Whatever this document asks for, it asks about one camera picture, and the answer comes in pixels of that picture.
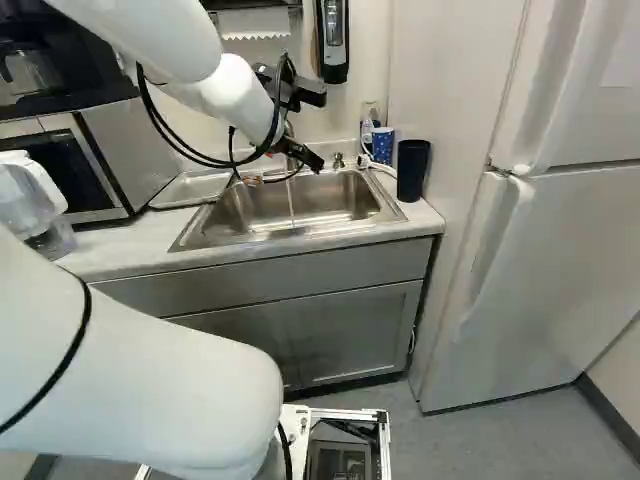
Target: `stainless steel sink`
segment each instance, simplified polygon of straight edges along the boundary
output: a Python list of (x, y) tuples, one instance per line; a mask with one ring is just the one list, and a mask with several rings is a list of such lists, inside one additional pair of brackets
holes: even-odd
[(198, 210), (169, 251), (339, 234), (405, 220), (367, 171), (303, 172), (280, 183), (236, 183)]

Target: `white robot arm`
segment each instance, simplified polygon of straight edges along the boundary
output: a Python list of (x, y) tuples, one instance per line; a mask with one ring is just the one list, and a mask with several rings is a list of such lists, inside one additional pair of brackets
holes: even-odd
[[(46, 1), (178, 100), (264, 141), (273, 102), (242, 58), (222, 53), (198, 0)], [(283, 131), (280, 117), (273, 143)], [(248, 480), (273, 448), (282, 381), (266, 354), (127, 308), (2, 225), (0, 308), (0, 449)]]
[[(223, 53), (198, 0), (46, 0), (140, 62), (178, 101), (235, 125), (255, 145), (271, 126), (273, 102), (249, 64)], [(280, 121), (273, 143), (283, 133)]]

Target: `blender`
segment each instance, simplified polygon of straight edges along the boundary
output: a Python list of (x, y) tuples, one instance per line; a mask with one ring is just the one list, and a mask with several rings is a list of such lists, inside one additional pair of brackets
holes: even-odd
[(47, 171), (25, 150), (0, 152), (0, 222), (49, 260), (76, 247), (62, 214), (67, 201)]

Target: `white refrigerator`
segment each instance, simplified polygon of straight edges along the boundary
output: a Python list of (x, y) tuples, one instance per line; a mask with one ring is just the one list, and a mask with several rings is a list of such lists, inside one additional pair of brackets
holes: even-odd
[(487, 121), (446, 308), (420, 325), (424, 411), (569, 383), (640, 311), (640, 2), (523, 1)]

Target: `gray countertop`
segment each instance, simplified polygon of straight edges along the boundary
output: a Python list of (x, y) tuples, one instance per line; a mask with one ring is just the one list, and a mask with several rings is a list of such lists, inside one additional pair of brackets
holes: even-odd
[(383, 172), (375, 172), (375, 175), (407, 217), (406, 222), (339, 235), (282, 238), (169, 253), (167, 250), (198, 207), (148, 211), (127, 225), (77, 233), (78, 248), (57, 263), (85, 281), (97, 282), (437, 235), (444, 231), (444, 220), (426, 201), (399, 202), (395, 195), (395, 179)]

